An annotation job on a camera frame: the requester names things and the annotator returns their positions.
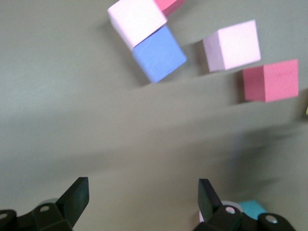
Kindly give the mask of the purple foam block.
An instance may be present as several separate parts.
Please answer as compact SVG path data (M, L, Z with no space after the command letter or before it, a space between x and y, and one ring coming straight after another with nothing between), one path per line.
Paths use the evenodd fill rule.
M151 83L161 81L187 61L168 26L138 44L132 56Z

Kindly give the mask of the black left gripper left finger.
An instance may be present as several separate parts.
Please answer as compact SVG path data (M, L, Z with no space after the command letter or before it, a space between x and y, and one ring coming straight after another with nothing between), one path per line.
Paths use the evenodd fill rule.
M89 179L79 177L55 202L39 205L32 211L36 231L73 231L89 203Z

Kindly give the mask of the blue foam block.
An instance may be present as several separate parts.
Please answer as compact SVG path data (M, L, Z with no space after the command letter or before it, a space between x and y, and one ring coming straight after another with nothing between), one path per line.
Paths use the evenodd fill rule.
M238 205L246 215L255 220L258 220L260 214L267 213L266 209L257 200L239 202Z

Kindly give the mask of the red foam block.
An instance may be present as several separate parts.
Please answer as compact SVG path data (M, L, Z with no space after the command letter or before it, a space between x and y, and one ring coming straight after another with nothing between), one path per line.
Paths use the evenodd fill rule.
M246 101L273 102L299 95L298 59L243 70Z
M163 14L168 17L180 6L182 6L185 0L154 0Z

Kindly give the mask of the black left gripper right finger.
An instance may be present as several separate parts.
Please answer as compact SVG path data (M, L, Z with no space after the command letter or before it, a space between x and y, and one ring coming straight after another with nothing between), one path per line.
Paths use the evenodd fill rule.
M193 231L239 231L242 213L231 205L223 205L208 179L199 179L198 206L204 219Z

